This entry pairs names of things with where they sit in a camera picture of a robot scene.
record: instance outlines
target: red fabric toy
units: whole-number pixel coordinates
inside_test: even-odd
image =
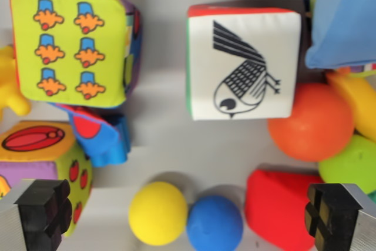
[[[248,178],[245,214],[249,227],[284,251],[308,251],[314,238],[306,231],[308,187],[319,176],[256,170]]]

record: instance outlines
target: blue hat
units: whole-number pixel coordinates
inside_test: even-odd
[[[55,70],[49,68],[42,69],[42,79],[55,79]]]
[[[82,72],[81,73],[81,83],[95,83],[94,73],[92,72]]]
[[[78,15],[86,15],[87,13],[94,15],[91,4],[87,2],[78,3]]]
[[[81,39],[80,50],[87,50],[87,49],[91,49],[92,51],[95,50],[94,39],[92,39],[92,38],[82,38]]]
[[[52,35],[47,35],[47,34],[41,35],[41,40],[40,40],[40,44],[39,45],[43,45],[43,46],[52,45],[52,46],[55,46],[55,43],[54,43],[54,40],[53,40],[53,36]]]
[[[38,1],[38,11],[53,11],[53,5],[51,0],[39,0]]]

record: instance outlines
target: red stripe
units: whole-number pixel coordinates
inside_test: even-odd
[[[262,13],[289,13],[292,10],[282,8],[249,8],[249,7],[220,7],[210,5],[195,5],[188,10],[188,17],[229,15],[229,14],[262,14]]]

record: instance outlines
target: yellow plastic toy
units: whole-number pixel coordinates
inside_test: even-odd
[[[11,46],[0,48],[0,121],[5,107],[10,107],[19,116],[25,116],[31,110],[30,102],[17,86],[16,64]]]
[[[376,91],[364,78],[352,78],[338,72],[327,73],[328,83],[351,106],[355,128],[376,142]]]
[[[166,182],[154,182],[132,200],[129,225],[143,243],[162,246],[182,234],[187,216],[188,205],[180,190]]]

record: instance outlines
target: green trim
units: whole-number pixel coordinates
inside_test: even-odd
[[[192,116],[192,99],[190,93],[190,57],[189,57],[189,19],[187,19],[187,49],[186,49],[186,106]]]

